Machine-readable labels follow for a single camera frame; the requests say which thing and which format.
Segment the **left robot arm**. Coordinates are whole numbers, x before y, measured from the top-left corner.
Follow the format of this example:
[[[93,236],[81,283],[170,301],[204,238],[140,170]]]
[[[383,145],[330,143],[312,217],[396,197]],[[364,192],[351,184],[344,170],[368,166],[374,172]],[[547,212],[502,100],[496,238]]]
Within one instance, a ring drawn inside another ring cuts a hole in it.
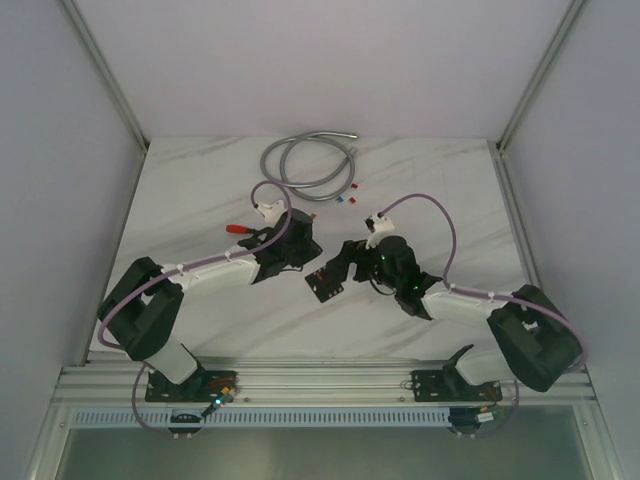
[[[115,339],[113,346],[164,376],[182,402],[202,395],[206,375],[173,335],[187,294],[255,285],[300,269],[322,252],[313,239],[312,216],[281,201],[259,209],[265,227],[211,259],[164,266],[149,257],[135,260],[99,307],[100,331]]]

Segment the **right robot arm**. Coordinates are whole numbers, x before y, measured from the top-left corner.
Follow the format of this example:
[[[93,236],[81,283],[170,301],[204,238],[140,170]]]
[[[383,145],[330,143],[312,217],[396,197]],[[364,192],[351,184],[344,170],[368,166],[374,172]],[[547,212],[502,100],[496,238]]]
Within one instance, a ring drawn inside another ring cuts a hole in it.
[[[343,290],[349,279],[389,289],[400,309],[427,321],[459,322],[481,337],[457,349],[434,377],[456,400],[480,387],[518,381],[546,392],[564,373],[580,368],[584,346],[560,312],[537,287],[525,284],[511,294],[461,292],[423,271],[400,236],[377,246],[346,241],[339,254],[309,274],[306,282],[320,302]]]

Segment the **black fuse box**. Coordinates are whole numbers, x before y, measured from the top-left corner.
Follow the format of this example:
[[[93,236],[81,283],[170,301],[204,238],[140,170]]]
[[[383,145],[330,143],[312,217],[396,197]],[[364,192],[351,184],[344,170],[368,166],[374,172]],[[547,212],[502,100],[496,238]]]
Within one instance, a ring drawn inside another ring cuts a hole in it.
[[[320,303],[325,303],[343,291],[346,275],[338,269],[322,267],[305,277],[305,281]]]

